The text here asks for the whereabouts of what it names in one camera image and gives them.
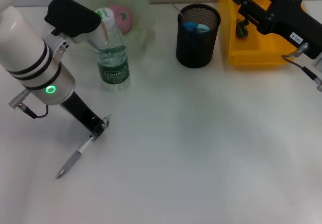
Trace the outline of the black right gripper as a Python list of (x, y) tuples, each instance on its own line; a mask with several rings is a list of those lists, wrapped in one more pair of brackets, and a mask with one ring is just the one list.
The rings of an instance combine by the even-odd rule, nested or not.
[(260, 33), (280, 35), (295, 47), (308, 43), (305, 54), (311, 59), (321, 53), (321, 23), (302, 9), (302, 0), (269, 0), (267, 10), (253, 0), (232, 1), (240, 6), (238, 13)]

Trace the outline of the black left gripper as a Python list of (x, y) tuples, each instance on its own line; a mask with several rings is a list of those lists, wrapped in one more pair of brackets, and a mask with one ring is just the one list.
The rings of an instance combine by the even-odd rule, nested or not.
[(104, 117), (102, 120), (86, 105), (76, 92), (73, 92), (60, 106), (91, 132), (90, 138), (92, 140), (96, 140), (109, 126), (110, 117)]

